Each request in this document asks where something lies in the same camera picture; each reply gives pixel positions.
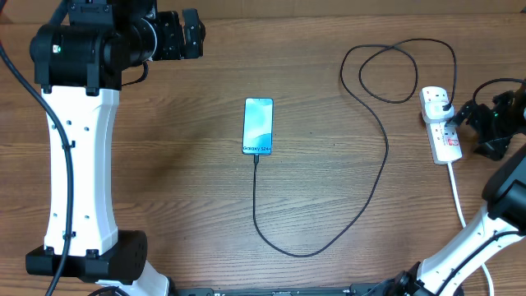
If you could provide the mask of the smartphone with blue screen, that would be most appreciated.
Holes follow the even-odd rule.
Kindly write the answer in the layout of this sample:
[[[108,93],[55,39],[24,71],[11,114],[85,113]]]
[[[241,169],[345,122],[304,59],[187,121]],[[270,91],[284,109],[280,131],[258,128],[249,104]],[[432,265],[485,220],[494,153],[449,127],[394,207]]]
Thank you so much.
[[[242,153],[270,155],[273,143],[274,101],[246,98],[244,105]]]

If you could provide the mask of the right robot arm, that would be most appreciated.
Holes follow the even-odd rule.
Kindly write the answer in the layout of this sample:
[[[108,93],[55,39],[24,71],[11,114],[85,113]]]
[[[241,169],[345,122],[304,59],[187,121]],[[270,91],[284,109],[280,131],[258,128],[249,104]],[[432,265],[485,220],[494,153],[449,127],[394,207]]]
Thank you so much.
[[[466,123],[477,133],[475,153],[501,160],[510,139],[525,132],[525,88],[493,98],[493,106],[466,102],[454,113],[440,111],[444,91],[420,92],[433,159],[450,167],[461,157],[456,128]],[[370,290],[371,295],[454,295],[474,271],[499,251],[525,237],[525,149],[520,148],[488,180],[482,207],[462,230],[432,257],[416,263]]]

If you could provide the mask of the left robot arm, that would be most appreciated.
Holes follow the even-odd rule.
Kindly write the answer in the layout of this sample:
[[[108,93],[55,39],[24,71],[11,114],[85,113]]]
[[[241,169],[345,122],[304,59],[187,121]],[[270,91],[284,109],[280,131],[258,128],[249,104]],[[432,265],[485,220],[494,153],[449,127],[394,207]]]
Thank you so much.
[[[31,275],[74,277],[103,294],[174,295],[147,259],[147,237],[120,230],[112,203],[112,137],[122,74],[151,61],[200,58],[198,11],[154,1],[64,1],[30,43],[38,99],[48,116],[51,204]]]

